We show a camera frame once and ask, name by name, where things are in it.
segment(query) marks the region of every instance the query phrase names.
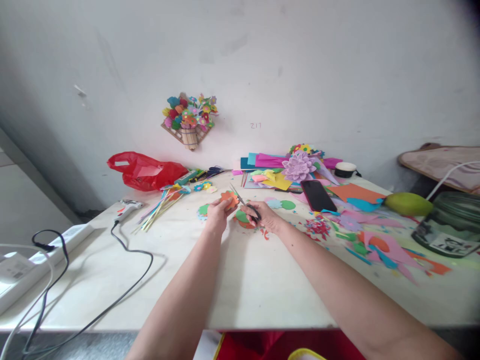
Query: scissors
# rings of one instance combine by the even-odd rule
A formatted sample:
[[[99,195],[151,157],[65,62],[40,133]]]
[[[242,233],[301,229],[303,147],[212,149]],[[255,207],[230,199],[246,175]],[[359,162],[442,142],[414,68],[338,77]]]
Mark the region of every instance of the scissors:
[[[232,183],[230,183],[230,188],[233,190],[233,192],[236,194],[236,197],[238,198],[238,200],[240,200],[240,202],[246,206],[247,208],[250,208],[252,209],[255,214],[256,214],[256,217],[255,216],[251,216],[251,219],[253,220],[253,222],[258,225],[259,224],[259,221],[262,220],[262,217],[260,216],[260,213],[257,211],[256,208],[254,208],[252,205],[250,204],[246,204],[244,202],[244,200],[242,199],[242,197],[239,195],[239,193],[237,192],[237,190],[235,190],[234,186],[232,185]]]

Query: white cable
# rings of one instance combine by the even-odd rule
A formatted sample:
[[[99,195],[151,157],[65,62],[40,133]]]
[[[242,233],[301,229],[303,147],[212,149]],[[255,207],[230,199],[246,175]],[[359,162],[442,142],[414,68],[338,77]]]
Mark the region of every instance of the white cable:
[[[18,324],[15,326],[15,328],[11,331],[10,335],[8,335],[8,338],[5,341],[5,345],[3,345],[3,349],[0,354],[0,360],[5,360],[7,356],[7,351],[9,349],[10,343],[12,342],[12,339],[14,338],[14,335],[17,333],[17,331],[20,329],[22,326],[23,321],[27,317],[27,315],[30,313],[30,311],[34,308],[35,304],[39,302],[39,300],[42,298],[42,296],[45,294],[47,289],[50,287],[50,285],[54,282],[54,271],[55,271],[55,266],[50,260],[49,255],[47,254],[46,251],[44,251],[41,248],[38,248],[36,246],[30,246],[30,245],[12,245],[12,244],[0,244],[0,247],[6,247],[6,248],[24,248],[24,249],[32,249],[37,252],[40,252],[45,256],[46,262],[48,263],[48,266],[50,267],[50,281],[48,282],[47,286],[43,289],[41,294],[38,296],[38,298],[35,300],[35,302],[30,306],[28,311],[23,315],[23,317],[20,319]]]
[[[480,164],[480,161],[464,162],[464,163],[458,164],[457,166],[452,167],[452,168],[445,174],[445,176],[443,177],[443,179],[440,180],[440,182],[433,188],[433,190],[431,191],[430,195],[428,195],[428,196],[426,197],[426,199],[429,200],[429,199],[435,194],[435,192],[436,192],[436,191],[439,189],[439,187],[444,183],[444,181],[448,179],[448,177],[450,176],[450,174],[452,173],[453,170],[455,170],[456,168],[462,167],[462,166],[464,166],[464,165],[469,165],[469,164]]]

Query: green paper circle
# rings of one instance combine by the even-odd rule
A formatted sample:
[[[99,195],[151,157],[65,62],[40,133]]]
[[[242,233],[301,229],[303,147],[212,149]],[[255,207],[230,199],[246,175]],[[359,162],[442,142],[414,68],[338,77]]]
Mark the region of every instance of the green paper circle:
[[[295,209],[297,206],[290,200],[282,200],[281,202],[281,207],[286,209],[286,210],[292,210]]]
[[[198,213],[200,215],[207,215],[207,209],[209,208],[210,204],[205,204],[205,205],[202,205],[198,208]]]
[[[247,219],[247,214],[244,213],[242,210],[238,210],[235,214],[235,217],[237,218],[237,220],[239,222],[242,222],[242,223],[248,223],[249,220]]]

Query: glass jar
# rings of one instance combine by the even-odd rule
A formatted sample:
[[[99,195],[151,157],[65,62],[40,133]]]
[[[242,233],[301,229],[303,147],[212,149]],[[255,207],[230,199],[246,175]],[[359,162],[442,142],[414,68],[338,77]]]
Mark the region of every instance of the glass jar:
[[[449,258],[463,258],[480,247],[480,196],[442,192],[433,210],[411,237],[420,245]]]

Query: power strip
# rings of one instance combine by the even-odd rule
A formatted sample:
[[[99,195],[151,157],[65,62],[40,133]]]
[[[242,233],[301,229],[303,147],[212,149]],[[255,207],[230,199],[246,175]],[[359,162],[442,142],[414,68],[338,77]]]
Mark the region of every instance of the power strip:
[[[89,224],[83,224],[72,226],[65,231],[62,236],[65,240],[67,253],[70,254],[70,252],[85,240],[85,238],[94,230],[95,229]],[[56,265],[64,259],[62,240],[60,237],[57,237],[49,245],[55,246],[55,249],[49,252],[48,255],[52,263]],[[21,298],[30,288],[38,283],[45,274],[49,273],[50,267],[47,264],[45,256],[41,252],[37,252],[30,257],[29,260],[35,264],[35,267],[19,281],[14,284],[0,282],[0,315]]]

